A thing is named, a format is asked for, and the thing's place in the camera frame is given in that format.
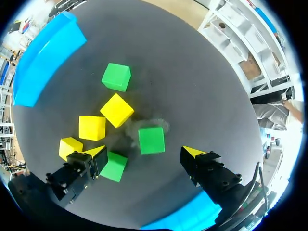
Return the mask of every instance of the gray pants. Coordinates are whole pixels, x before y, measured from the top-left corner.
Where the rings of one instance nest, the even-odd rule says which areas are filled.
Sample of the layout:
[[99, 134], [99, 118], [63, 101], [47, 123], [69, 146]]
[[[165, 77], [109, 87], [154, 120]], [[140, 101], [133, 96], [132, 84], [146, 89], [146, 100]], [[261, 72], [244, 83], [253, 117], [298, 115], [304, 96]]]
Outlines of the gray pants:
[[269, 104], [254, 104], [253, 107], [261, 128], [279, 131], [287, 130], [285, 124], [289, 110], [283, 106], [282, 100]]

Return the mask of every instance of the shelving unit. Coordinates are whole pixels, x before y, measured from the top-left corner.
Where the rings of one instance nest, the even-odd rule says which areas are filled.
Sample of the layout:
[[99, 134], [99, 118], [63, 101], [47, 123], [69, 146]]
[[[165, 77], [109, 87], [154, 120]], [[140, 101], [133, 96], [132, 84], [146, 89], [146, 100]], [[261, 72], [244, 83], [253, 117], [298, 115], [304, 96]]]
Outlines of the shelving unit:
[[[224, 24], [223, 28], [215, 25], [219, 20]], [[264, 21], [247, 0], [211, 0], [209, 12], [198, 31], [227, 59], [250, 98], [293, 86], [287, 58], [273, 33], [273, 27]], [[247, 55], [238, 52], [232, 40], [240, 40], [242, 51], [247, 49], [252, 55], [256, 63], [255, 72], [260, 71], [259, 75], [248, 78], [247, 71], [240, 67], [242, 61], [247, 61]], [[274, 84], [273, 81], [277, 79], [280, 83]]]

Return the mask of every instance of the floor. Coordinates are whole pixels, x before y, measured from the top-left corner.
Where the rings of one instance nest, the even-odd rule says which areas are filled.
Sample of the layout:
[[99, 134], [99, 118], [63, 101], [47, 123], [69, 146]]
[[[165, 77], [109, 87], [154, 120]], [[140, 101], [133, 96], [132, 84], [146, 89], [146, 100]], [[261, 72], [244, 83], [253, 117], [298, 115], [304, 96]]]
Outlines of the floor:
[[[198, 29], [199, 25], [202, 23], [204, 16], [207, 14], [208, 9], [193, 0], [142, 0], [150, 4], [156, 5], [171, 14], [182, 19], [190, 26]], [[18, 145], [18, 140], [14, 136], [12, 141], [11, 153], [15, 155], [18, 165], [20, 162], [24, 162], [24, 158], [20, 147]]]

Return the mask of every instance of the cardboard box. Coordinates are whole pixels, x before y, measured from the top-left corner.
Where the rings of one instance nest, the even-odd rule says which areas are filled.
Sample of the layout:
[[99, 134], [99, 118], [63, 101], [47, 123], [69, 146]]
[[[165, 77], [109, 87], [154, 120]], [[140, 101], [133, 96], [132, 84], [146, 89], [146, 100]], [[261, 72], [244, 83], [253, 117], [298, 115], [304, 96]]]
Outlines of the cardboard box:
[[248, 80], [252, 80], [261, 74], [261, 69], [251, 53], [248, 54], [247, 61], [240, 62], [240, 67]]

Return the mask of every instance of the white shelf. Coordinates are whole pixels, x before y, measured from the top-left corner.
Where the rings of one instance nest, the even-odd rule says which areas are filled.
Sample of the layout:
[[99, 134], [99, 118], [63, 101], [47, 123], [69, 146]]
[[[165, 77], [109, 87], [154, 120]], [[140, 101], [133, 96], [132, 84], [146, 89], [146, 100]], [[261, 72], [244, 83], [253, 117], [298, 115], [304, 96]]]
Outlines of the white shelf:
[[257, 27], [257, 29], [261, 32], [262, 36], [269, 44], [270, 48], [278, 56], [278, 59], [283, 62], [286, 68], [288, 68], [288, 61], [281, 45], [279, 44], [270, 27], [257, 13], [257, 11], [255, 11], [255, 9], [252, 8], [246, 0], [230, 0], [230, 2], [234, 3], [234, 5], [236, 5], [245, 14], [246, 18]]
[[241, 67], [238, 64], [232, 64], [232, 60], [229, 59], [229, 57], [225, 54], [225, 52], [223, 52], [223, 50], [216, 44], [214, 43], [211, 38], [208, 36], [208, 34], [206, 34], [206, 31], [201, 30], [199, 31], [210, 43], [212, 43], [212, 45], [224, 56], [224, 58], [230, 63], [231, 67], [233, 68], [233, 70], [235, 71], [235, 73], [237, 74], [241, 84], [243, 85], [246, 93], [249, 95], [251, 92], [251, 84], [249, 82], [249, 80], [246, 78], [245, 73], [243, 72], [243, 70], [241, 69]]
[[266, 70], [265, 70], [265, 68], [263, 66], [263, 63], [261, 61], [261, 58], [260, 58], [259, 54], [255, 51], [255, 49], [251, 46], [251, 44], [248, 42], [248, 40], [245, 38], [245, 36], [241, 33], [239, 28], [234, 26], [225, 16], [220, 14], [218, 11], [214, 11], [213, 13], [218, 18], [222, 19], [226, 23], [226, 25], [228, 27], [230, 27], [235, 32], [235, 34], [242, 40], [242, 42], [245, 44], [245, 46], [249, 49], [250, 53], [252, 54], [252, 56], [256, 60], [257, 64], [259, 65], [259, 67], [261, 69], [261, 72], [262, 72], [264, 78], [266, 79], [268, 87], [271, 88], [269, 76], [268, 76], [268, 74], [267, 74], [267, 72], [266, 72]]
[[[263, 18], [246, 0], [226, 0], [225, 2], [226, 3], [221, 6], [220, 4], [223, 3], [222, 0], [211, 0], [209, 12], [205, 15], [198, 31], [227, 59], [234, 71], [238, 74], [239, 80], [243, 84], [249, 97], [254, 98], [293, 86], [294, 80], [290, 76], [291, 73], [286, 55], [274, 33]], [[223, 39], [219, 40], [222, 37], [216, 38], [214, 33], [207, 34], [206, 32], [208, 28], [206, 25], [210, 23], [212, 26], [212, 22], [217, 20], [217, 18], [231, 30], [228, 31], [231, 36], [229, 36], [229, 38], [226, 36], [227, 38], [225, 38], [225, 41]], [[230, 55], [230, 52], [225, 49], [226, 44], [232, 42], [233, 37], [241, 42], [239, 48], [245, 48], [251, 53], [256, 64], [260, 68], [260, 76], [263, 76], [262, 79], [260, 79], [259, 76], [256, 77], [258, 80], [256, 80], [256, 78], [254, 80], [248, 80], [237, 63], [239, 59], [236, 56]], [[271, 85], [271, 81], [286, 76], [290, 76], [287, 82], [274, 87]], [[261, 87], [256, 92], [251, 93], [251, 89], [256, 86]]]

